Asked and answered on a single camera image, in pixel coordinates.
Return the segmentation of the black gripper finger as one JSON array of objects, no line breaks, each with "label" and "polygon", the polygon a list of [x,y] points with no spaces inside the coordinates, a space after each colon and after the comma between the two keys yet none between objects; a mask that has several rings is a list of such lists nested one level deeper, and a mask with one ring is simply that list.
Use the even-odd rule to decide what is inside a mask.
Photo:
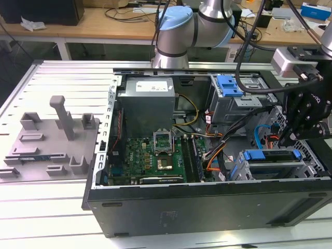
[{"label": "black gripper finger", "polygon": [[279,146],[295,144],[304,116],[311,108],[307,95],[306,90],[290,90],[284,93],[282,113],[285,116],[285,127],[279,138]]},{"label": "black gripper finger", "polygon": [[330,129],[325,122],[318,122],[308,127],[299,126],[297,129],[286,126],[286,147],[293,146],[297,141],[329,138]]}]

